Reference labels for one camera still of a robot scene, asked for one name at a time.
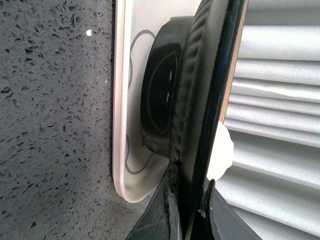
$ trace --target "white window blind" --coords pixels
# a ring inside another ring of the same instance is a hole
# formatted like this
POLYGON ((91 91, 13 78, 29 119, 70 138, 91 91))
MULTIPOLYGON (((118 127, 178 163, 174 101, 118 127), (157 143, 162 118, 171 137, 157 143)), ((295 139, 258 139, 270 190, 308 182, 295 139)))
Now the white window blind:
POLYGON ((216 183, 263 240, 320 239, 320 0, 249 0, 216 183))

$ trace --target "white surface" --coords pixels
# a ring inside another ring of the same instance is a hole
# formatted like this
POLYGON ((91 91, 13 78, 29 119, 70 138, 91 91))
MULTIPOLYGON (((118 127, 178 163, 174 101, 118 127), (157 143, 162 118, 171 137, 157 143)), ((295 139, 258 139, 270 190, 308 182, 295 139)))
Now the white surface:
POLYGON ((231 167, 233 160, 234 143, 231 141, 228 129, 219 121, 206 177, 209 180, 218 180, 231 167))

